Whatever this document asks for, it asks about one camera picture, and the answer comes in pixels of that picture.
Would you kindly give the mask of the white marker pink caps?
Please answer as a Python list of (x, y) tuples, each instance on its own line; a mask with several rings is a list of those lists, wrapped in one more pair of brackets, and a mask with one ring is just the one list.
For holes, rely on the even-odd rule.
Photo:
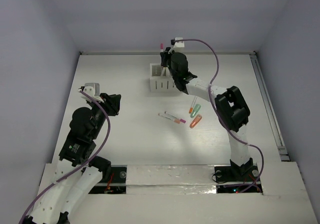
[(160, 65), (161, 65), (161, 67), (163, 67), (163, 61), (164, 61), (164, 44), (163, 43), (161, 43), (160, 44), (160, 47), (161, 47), (161, 49), (160, 49)]

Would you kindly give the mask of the white marker orange cap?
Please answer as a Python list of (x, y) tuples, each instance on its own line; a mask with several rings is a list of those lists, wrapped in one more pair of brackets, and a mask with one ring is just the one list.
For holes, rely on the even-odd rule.
[(191, 105), (190, 105), (190, 109), (189, 109), (189, 114), (191, 114), (192, 113), (192, 111), (193, 111), (193, 108), (194, 108), (194, 106), (195, 106), (195, 104), (196, 104), (196, 101), (197, 101), (197, 97), (196, 96), (194, 96), (193, 97), (193, 100), (192, 100), (192, 103), (191, 103)]

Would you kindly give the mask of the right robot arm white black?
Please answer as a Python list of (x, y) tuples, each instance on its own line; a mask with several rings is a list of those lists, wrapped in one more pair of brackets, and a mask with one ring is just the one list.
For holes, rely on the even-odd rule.
[(222, 88), (199, 79), (188, 69), (187, 57), (167, 47), (160, 52), (161, 66), (168, 68), (176, 88), (211, 103), (219, 122), (228, 132), (230, 144), (230, 174), (242, 180), (253, 166), (246, 138), (250, 110), (240, 89)]

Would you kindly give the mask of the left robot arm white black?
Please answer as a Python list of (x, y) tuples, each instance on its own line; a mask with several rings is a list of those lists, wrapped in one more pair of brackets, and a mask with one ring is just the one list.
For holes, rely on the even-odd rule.
[(111, 162), (99, 157), (94, 140), (120, 110), (121, 95), (81, 91), (88, 107), (76, 109), (58, 155), (52, 183), (28, 206), (21, 224), (68, 224), (90, 190), (111, 176)]

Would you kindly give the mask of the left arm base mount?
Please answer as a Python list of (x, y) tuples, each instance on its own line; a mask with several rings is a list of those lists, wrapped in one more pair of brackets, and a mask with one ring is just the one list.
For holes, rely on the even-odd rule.
[(96, 187), (102, 188), (104, 194), (125, 194), (127, 165), (112, 165), (110, 176), (103, 178)]

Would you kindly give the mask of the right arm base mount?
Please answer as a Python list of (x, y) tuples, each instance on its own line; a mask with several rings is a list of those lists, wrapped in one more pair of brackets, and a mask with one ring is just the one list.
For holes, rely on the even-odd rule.
[(211, 179), (216, 183), (218, 194), (263, 193), (260, 179), (251, 184), (259, 175), (257, 165), (253, 165), (245, 174), (238, 175), (231, 166), (215, 166)]

